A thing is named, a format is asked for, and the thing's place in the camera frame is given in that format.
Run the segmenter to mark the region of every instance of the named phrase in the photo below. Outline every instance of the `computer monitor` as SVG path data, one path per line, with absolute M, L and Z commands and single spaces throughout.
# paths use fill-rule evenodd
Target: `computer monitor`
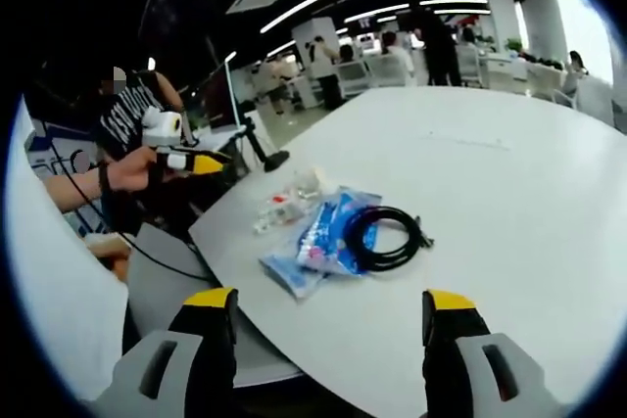
M 381 30 L 381 23 L 378 23 L 376 17 L 366 17 L 365 19 L 355 20 L 347 23 L 348 34 L 356 37 L 359 34 L 375 33 Z
M 183 134 L 212 133 L 236 130 L 241 125 L 237 102 L 233 95 L 228 63 L 222 63 L 209 77 L 185 93 L 185 112 L 190 129 Z

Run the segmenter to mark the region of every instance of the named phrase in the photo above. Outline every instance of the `black pants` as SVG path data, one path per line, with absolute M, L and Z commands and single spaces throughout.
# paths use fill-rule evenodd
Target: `black pants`
M 458 55 L 455 49 L 453 51 L 435 50 L 425 56 L 429 69 L 429 85 L 449 85 L 450 81 L 454 87 L 461 87 Z
M 320 87 L 322 87 L 322 98 L 324 107 L 327 110 L 335 110 L 342 105 L 342 92 L 340 92 L 340 82 L 337 75 L 319 77 Z

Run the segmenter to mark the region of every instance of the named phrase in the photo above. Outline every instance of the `coiled cable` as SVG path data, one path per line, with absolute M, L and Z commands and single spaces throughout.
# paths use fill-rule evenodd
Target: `coiled cable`
M 408 232 L 404 245 L 391 252 L 374 252 L 363 243 L 367 229 L 382 219 L 399 222 Z M 420 217 L 413 218 L 406 212 L 387 206 L 373 206 L 356 212 L 346 224 L 344 242 L 355 256 L 360 269 L 365 271 L 388 271 L 407 263 L 420 248 L 431 248 L 433 240 L 420 230 Z

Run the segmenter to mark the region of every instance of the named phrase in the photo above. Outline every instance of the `desk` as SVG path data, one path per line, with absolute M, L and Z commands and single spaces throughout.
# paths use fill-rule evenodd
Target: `desk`
M 194 137 L 200 142 L 194 149 L 203 151 L 219 151 L 238 133 L 246 130 L 246 126 L 233 126 L 232 129 L 225 129 L 219 132 L 212 132 L 210 127 L 204 127 L 194 131 Z
M 598 380 L 627 322 L 625 136 L 532 98 L 405 87 L 365 92 L 286 149 L 284 166 L 248 175 L 190 233 L 248 318 L 316 381 L 373 416 L 420 416 L 427 288 L 473 299 L 560 401 Z M 433 251 L 389 273 L 329 278 L 296 303 L 257 260 L 281 234 L 252 227 L 262 200 L 312 165 L 419 214 Z M 377 246 L 395 237 L 382 228 Z

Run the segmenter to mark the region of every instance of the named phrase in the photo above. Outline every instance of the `cable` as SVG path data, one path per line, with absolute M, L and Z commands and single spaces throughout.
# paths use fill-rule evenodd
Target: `cable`
M 363 243 L 366 230 L 381 219 L 396 220 L 408 232 L 404 245 L 391 252 L 374 252 Z M 420 230 L 420 218 L 414 219 L 400 209 L 387 206 L 373 206 L 355 213 L 346 224 L 344 242 L 355 255 L 358 266 L 366 271 L 388 271 L 407 263 L 420 248 L 431 248 L 433 240 L 428 239 Z
M 57 151 L 57 148 L 54 145 L 52 136 L 48 135 L 48 126 L 46 125 L 46 122 L 44 120 L 41 120 L 41 123 L 43 125 L 43 130 L 46 134 L 46 138 L 50 140 L 50 146 L 52 147 L 52 151 L 55 154 L 55 157 L 57 158 L 57 160 L 60 162 L 61 161 L 61 156 L 59 155 L 59 152 Z M 80 194 L 80 196 L 82 196 L 83 200 L 85 200 L 85 202 L 96 212 L 96 214 L 98 215 L 98 217 L 100 217 L 100 219 L 102 220 L 102 222 L 109 228 L 109 230 L 111 230 L 112 232 L 116 232 L 118 235 L 120 235 L 129 245 L 131 245 L 135 250 L 137 250 L 138 252 L 140 252 L 142 255 L 146 256 L 148 259 L 150 259 L 152 262 L 158 264 L 159 266 L 168 269 L 170 271 L 173 271 L 174 273 L 180 274 L 182 276 L 186 276 L 188 278 L 192 278 L 192 279 L 198 279 L 201 281 L 210 281 L 208 278 L 203 277 L 203 276 L 197 276 L 195 274 L 190 274 L 190 273 L 186 273 L 185 271 L 181 271 L 180 269 L 176 269 L 172 266 L 169 266 L 168 264 L 163 263 L 162 261 L 158 261 L 157 259 L 153 258 L 152 256 L 148 255 L 146 252 L 143 251 L 143 249 L 139 248 L 134 241 L 130 240 L 128 237 L 126 237 L 123 233 L 118 232 L 117 230 L 114 230 L 113 227 L 111 226 L 111 224 L 109 223 L 109 221 L 107 220 L 107 218 L 105 217 L 105 214 L 103 214 L 97 207 L 96 205 L 94 205 L 91 201 L 89 201 L 89 199 L 87 198 L 87 196 L 83 193 L 83 191 L 78 187 L 78 185 L 76 184 L 76 182 L 73 180 L 72 176 L 70 175 L 70 173 L 68 172 L 68 170 L 66 169 L 66 167 L 61 164 L 61 168 L 63 169 L 64 174 L 66 175 L 67 178 L 70 179 L 70 182 L 72 183 L 73 187 L 76 189 L 76 191 Z

